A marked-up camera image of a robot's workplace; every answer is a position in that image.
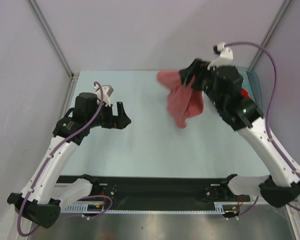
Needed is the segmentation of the salmon pink t shirt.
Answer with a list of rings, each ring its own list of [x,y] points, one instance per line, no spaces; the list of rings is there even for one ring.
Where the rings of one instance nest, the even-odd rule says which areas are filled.
[[[174,119],[175,125],[184,129],[186,120],[201,115],[204,111],[204,100],[201,90],[193,90],[195,77],[187,76],[188,85],[182,84],[182,77],[176,70],[161,70],[156,75],[157,81],[169,90],[166,110]]]

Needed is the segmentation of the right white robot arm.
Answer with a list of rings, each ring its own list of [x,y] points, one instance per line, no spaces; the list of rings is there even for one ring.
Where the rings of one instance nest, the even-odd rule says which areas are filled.
[[[182,85],[207,95],[222,120],[249,143],[269,171],[259,177],[229,175],[222,181],[221,196],[227,201],[238,195],[262,197],[275,208],[295,200],[300,195],[300,166],[283,157],[274,134],[266,130],[262,110],[242,94],[244,78],[238,69],[233,65],[210,67],[196,58],[178,73]]]

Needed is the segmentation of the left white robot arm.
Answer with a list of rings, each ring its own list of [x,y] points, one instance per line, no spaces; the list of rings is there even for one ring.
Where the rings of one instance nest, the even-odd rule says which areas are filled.
[[[48,229],[57,221],[63,208],[86,197],[90,200],[104,197],[100,181],[88,174],[81,175],[57,196],[52,193],[69,158],[92,128],[122,130],[131,124],[123,103],[116,103],[117,115],[114,115],[113,104],[107,103],[106,98],[105,93],[82,92],[76,97],[74,107],[57,122],[36,172],[21,193],[11,193],[7,199],[18,213],[18,224],[25,218]]]

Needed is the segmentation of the bright red t shirt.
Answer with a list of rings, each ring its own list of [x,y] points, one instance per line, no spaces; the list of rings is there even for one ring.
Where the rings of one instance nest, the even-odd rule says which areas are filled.
[[[241,95],[247,99],[250,99],[249,93],[244,88],[241,89]]]

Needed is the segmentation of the clear blue plastic bin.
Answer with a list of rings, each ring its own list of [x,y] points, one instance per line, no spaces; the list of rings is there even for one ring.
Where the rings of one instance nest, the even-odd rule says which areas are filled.
[[[262,92],[258,75],[250,68],[237,66],[238,72],[243,76],[242,88],[249,97],[263,110]]]

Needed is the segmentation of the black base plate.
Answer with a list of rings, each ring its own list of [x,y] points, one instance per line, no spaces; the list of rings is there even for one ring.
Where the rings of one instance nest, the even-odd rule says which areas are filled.
[[[92,194],[113,201],[111,211],[194,212],[213,211],[215,203],[243,203],[248,195],[234,195],[221,178],[105,177],[83,174],[98,184]]]

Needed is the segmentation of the right aluminium corner post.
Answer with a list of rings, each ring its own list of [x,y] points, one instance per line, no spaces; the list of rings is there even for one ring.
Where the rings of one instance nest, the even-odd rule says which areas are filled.
[[[281,24],[284,16],[286,15],[287,11],[289,10],[290,6],[292,5],[292,2],[293,2],[293,0],[283,0],[282,1],[273,21],[271,22],[263,40],[261,41],[261,46],[263,48],[266,48],[269,45],[272,37],[275,35],[279,25]],[[262,54],[263,54],[263,51],[258,49],[256,54],[254,55],[252,61],[250,62],[249,68],[251,70],[253,70],[256,67]]]

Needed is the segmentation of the aluminium corner post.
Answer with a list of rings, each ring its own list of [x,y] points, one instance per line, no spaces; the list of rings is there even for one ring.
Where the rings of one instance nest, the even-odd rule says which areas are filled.
[[[49,42],[50,46],[52,47],[52,50],[54,51],[56,57],[58,58],[63,70],[66,72],[67,76],[72,79],[73,78],[73,71],[70,68],[70,65],[68,61],[66,60],[66,57],[55,38],[55,35],[53,34],[53,31],[51,30],[49,23],[47,22],[42,10],[40,9],[40,6],[38,5],[36,0],[26,0],[29,8],[31,9],[35,19],[38,22],[38,25],[40,26],[41,30],[43,31],[47,41]]]
[[[275,35],[279,25],[281,24],[284,16],[286,15],[287,11],[289,10],[290,6],[292,5],[292,2],[293,2],[293,0],[283,0],[282,1],[273,21],[271,22],[263,40],[261,41],[261,46],[263,48],[266,48],[269,45],[272,37]],[[263,54],[263,51],[258,49],[256,54],[254,55],[252,61],[250,62],[249,68],[251,70],[253,70],[256,67],[262,54]]]

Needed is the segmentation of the left aluminium corner post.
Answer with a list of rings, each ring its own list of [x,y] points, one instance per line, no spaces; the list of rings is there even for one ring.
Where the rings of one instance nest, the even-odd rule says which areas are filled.
[[[47,22],[42,10],[40,9],[40,6],[38,5],[36,0],[26,0],[29,8],[31,9],[35,19],[38,22],[38,25],[40,26],[41,30],[43,31],[47,41],[49,42],[50,46],[52,47],[52,50],[54,51],[56,57],[58,58],[63,70],[66,72],[67,76],[72,79],[73,78],[73,71],[70,68],[70,65],[68,61],[66,60],[66,57],[55,38],[55,35],[53,34],[53,31],[51,30],[49,23]]]

